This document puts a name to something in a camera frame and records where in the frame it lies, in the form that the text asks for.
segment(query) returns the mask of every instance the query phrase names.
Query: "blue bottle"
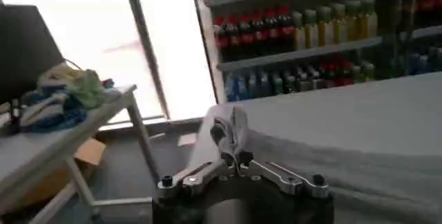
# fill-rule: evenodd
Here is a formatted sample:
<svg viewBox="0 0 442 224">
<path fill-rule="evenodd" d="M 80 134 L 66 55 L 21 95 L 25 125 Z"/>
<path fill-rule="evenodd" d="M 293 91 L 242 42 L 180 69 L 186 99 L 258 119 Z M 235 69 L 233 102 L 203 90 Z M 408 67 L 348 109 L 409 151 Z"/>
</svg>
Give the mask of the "blue bottle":
<svg viewBox="0 0 442 224">
<path fill-rule="evenodd" d="M 236 82 L 235 77 L 233 74 L 229 73 L 226 76 L 226 84 L 225 84 L 225 91 L 226 91 L 226 97 L 227 102 L 236 102 L 238 101 L 238 83 Z"/>
<path fill-rule="evenodd" d="M 260 71 L 260 97 L 271 96 L 271 86 L 269 81 L 269 74 L 265 71 Z"/>
<path fill-rule="evenodd" d="M 249 76 L 249 97 L 251 99 L 260 97 L 256 74 L 254 72 L 251 72 Z"/>
<path fill-rule="evenodd" d="M 250 95 L 246 85 L 246 78 L 244 75 L 238 76 L 238 97 L 240 100 L 250 99 Z"/>
</svg>

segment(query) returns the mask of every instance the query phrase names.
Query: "floor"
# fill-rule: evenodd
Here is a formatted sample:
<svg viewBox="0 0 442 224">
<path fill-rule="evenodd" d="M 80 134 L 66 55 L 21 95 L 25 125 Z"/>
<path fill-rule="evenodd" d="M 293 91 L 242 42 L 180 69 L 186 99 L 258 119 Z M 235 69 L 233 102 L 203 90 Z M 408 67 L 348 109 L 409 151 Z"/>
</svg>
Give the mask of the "floor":
<svg viewBox="0 0 442 224">
<path fill-rule="evenodd" d="M 107 144 L 104 159 L 90 181 L 97 200 L 147 197 L 154 184 L 144 164 L 137 139 L 132 135 L 102 140 Z M 152 140 L 161 175 L 174 174 L 185 168 L 195 133 L 167 133 Z M 49 224 L 117 224 L 148 223 L 146 206 L 113 207 L 102 212 L 102 219 L 92 221 L 90 211 L 77 196 L 72 198 Z"/>
</svg>

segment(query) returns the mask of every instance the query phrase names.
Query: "monitor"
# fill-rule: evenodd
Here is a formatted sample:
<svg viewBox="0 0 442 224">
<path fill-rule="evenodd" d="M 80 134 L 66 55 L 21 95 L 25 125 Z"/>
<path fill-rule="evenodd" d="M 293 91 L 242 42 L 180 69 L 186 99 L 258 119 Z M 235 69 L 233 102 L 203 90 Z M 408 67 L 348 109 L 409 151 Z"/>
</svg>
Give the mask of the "monitor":
<svg viewBox="0 0 442 224">
<path fill-rule="evenodd" d="M 35 90 L 39 76 L 63 61 L 36 6 L 0 7 L 0 104 Z"/>
</svg>

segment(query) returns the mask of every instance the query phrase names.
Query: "table leg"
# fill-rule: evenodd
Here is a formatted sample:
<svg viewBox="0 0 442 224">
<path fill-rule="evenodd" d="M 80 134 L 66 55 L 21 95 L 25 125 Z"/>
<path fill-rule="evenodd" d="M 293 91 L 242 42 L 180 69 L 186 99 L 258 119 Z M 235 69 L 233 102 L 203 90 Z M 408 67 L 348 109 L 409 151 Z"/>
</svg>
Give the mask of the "table leg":
<svg viewBox="0 0 442 224">
<path fill-rule="evenodd" d="M 88 204 L 89 207 L 93 209 L 93 214 L 96 214 L 96 207 L 94 206 L 94 196 L 92 195 L 92 192 L 89 189 L 88 184 L 84 180 L 83 175 L 81 174 L 77 163 L 75 163 L 75 160 L 73 157 L 66 159 L 66 164 L 68 165 L 68 169 L 70 172 L 70 175 L 72 176 L 72 180 L 74 182 L 75 187 L 77 188 L 77 192 L 80 195 L 80 198 L 84 200 L 86 204 Z"/>
<path fill-rule="evenodd" d="M 129 112 L 131 122 L 133 123 L 134 129 L 138 135 L 138 143 L 140 144 L 144 160 L 146 161 L 146 164 L 151 172 L 152 179 L 155 184 L 158 184 L 158 182 L 160 181 L 160 174 L 158 173 L 158 166 L 155 162 L 155 159 L 153 158 L 149 136 L 147 134 L 146 128 L 144 127 L 144 123 L 140 115 L 140 110 L 138 109 L 135 96 L 132 94 L 131 98 L 131 105 L 127 107 L 127 111 Z"/>
</svg>

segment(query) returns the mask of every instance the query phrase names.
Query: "white sheet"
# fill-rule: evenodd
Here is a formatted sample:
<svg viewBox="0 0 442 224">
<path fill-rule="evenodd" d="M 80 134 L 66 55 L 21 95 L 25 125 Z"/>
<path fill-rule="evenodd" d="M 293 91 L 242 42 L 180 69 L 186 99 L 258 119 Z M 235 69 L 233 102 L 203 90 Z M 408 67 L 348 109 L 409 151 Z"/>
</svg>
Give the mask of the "white sheet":
<svg viewBox="0 0 442 224">
<path fill-rule="evenodd" d="M 400 156 L 311 147 L 249 132 L 247 150 L 299 174 L 322 174 L 335 196 L 335 223 L 439 223 L 442 156 Z"/>
<path fill-rule="evenodd" d="M 342 206 L 337 223 L 436 223 L 441 100 L 442 73 L 431 73 L 215 106 L 189 167 L 219 158 L 209 133 L 213 117 L 241 106 L 254 151 L 331 180 Z"/>
</svg>

